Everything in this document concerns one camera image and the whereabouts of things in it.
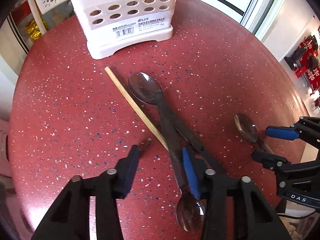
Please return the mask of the black plastic utensil handle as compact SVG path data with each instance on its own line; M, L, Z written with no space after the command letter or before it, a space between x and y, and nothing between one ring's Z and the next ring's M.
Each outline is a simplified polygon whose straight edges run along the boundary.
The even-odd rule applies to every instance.
M196 137L196 135L188 128L188 126L172 111L172 122L180 134L188 141L193 148L198 152L208 165L214 169L218 174L226 174L225 168L215 159L215 157L208 151L204 144Z

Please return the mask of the small dark spoon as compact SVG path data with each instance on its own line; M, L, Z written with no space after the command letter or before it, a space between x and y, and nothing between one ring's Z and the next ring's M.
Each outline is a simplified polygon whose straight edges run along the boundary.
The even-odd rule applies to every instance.
M263 151L274 154L271 148L259 137L258 129L252 119L244 113L234 116L234 123L240 134L249 142L258 144Z

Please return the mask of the pink utensil holder caddy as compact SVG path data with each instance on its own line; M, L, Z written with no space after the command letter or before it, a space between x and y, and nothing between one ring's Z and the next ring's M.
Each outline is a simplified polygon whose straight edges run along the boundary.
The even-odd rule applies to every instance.
M71 0L95 60L127 46L172 37L176 0Z

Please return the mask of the short wooden chopstick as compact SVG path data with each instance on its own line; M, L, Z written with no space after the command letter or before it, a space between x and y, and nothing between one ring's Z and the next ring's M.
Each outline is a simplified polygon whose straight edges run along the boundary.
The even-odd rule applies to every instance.
M135 113L140 117L142 122L146 125L146 127L150 130L150 132L159 140L159 142L162 144L162 146L168 151L167 142L164 139L161 132L156 128L156 126L148 119L148 117L144 114L144 112L140 109L140 107L137 105L137 103L131 98L127 90L124 88L124 86L121 84L121 82L118 80L116 75L112 72L110 67L105 67L105 72L109 76L109 78L112 80L114 85L117 87L117 89L120 91L122 96L125 98L125 100L129 103L129 105L132 107L132 109L135 111Z

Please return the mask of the red decorations on wall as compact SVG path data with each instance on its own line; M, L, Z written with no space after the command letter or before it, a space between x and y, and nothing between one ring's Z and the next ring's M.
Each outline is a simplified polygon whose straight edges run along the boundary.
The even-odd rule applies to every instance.
M305 36L284 60L298 79L306 81L311 105L319 109L319 28Z

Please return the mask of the dark translucent spoon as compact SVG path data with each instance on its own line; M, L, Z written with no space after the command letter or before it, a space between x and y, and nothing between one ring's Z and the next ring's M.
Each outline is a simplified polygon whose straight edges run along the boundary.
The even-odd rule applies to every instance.
M176 207L176 217L181 228L186 232L195 232L202 228L205 208L203 203L190 192L182 194Z

